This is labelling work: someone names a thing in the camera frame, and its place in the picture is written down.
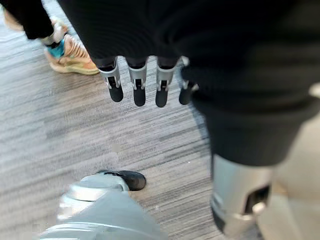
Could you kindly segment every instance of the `silver metal part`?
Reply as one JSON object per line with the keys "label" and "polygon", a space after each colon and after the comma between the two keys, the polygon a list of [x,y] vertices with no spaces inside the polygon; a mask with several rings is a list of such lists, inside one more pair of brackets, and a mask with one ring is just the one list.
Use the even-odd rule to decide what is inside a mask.
{"label": "silver metal part", "polygon": [[[183,84],[182,84],[183,89],[187,90],[188,89],[188,85],[189,85],[189,81],[188,80],[184,80]],[[192,86],[192,91],[197,91],[197,90],[199,90],[198,84],[193,85]]]}
{"label": "silver metal part", "polygon": [[170,69],[162,69],[159,65],[156,67],[156,90],[161,91],[161,83],[162,81],[166,81],[165,91],[169,90],[169,85],[174,76],[174,71],[176,67]]}
{"label": "silver metal part", "polygon": [[71,218],[110,191],[127,193],[129,188],[121,177],[111,174],[97,173],[84,177],[70,185],[68,192],[61,197],[57,219]]}
{"label": "silver metal part", "polygon": [[248,196],[271,185],[275,168],[242,165],[219,155],[214,155],[213,162],[212,210],[223,220],[224,234],[234,237],[254,224],[266,208],[268,199],[261,199],[251,213],[245,212]]}
{"label": "silver metal part", "polygon": [[105,84],[107,85],[108,89],[111,89],[111,84],[110,84],[110,78],[114,78],[115,80],[115,86],[116,88],[119,88],[121,85],[120,82],[120,72],[119,72],[119,66],[118,66],[118,62],[117,62],[117,58],[114,59],[115,61],[115,68],[111,71],[102,71],[99,69],[100,74],[105,82]]}
{"label": "silver metal part", "polygon": [[168,240],[156,222],[129,197],[125,181],[97,173],[70,186],[60,203],[59,224],[40,240]]}
{"label": "silver metal part", "polygon": [[145,89],[147,80],[147,64],[145,64],[142,68],[139,69],[129,67],[129,74],[134,90],[137,90],[137,79],[141,79],[141,89]]}

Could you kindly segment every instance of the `orange sneaker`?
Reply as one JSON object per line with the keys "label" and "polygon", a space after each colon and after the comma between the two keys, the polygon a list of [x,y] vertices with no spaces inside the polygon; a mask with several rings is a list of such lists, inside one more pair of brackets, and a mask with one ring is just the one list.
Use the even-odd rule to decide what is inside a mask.
{"label": "orange sneaker", "polygon": [[56,58],[52,56],[47,49],[44,49],[44,54],[51,68],[56,72],[83,75],[99,73],[98,68],[92,62],[85,47],[69,34],[64,36],[64,54],[62,57]]}

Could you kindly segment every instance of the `ankle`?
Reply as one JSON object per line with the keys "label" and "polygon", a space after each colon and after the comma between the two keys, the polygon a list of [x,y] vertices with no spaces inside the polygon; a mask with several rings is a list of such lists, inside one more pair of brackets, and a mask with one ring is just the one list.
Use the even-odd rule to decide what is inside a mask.
{"label": "ankle", "polygon": [[60,58],[65,53],[65,41],[61,40],[59,43],[54,42],[51,45],[46,45],[48,52],[54,57],[54,58]]}

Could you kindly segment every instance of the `black fabric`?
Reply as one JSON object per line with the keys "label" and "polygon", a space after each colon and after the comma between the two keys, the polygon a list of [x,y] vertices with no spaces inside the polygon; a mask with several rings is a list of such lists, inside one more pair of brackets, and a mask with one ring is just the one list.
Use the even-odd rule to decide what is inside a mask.
{"label": "black fabric", "polygon": [[237,163],[282,161],[320,108],[320,3],[314,0],[59,0],[92,60],[186,56],[185,80],[211,151]]}
{"label": "black fabric", "polygon": [[0,4],[23,26],[28,39],[53,34],[54,28],[41,0],[0,0]]}

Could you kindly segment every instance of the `robot leg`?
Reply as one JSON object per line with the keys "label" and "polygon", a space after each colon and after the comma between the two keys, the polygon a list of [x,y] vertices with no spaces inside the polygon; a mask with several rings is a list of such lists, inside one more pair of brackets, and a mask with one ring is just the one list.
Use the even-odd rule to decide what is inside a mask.
{"label": "robot leg", "polygon": [[145,187],[145,177],[132,171],[100,171],[72,184],[60,202],[59,224],[40,240],[167,240],[155,221],[128,191]]}

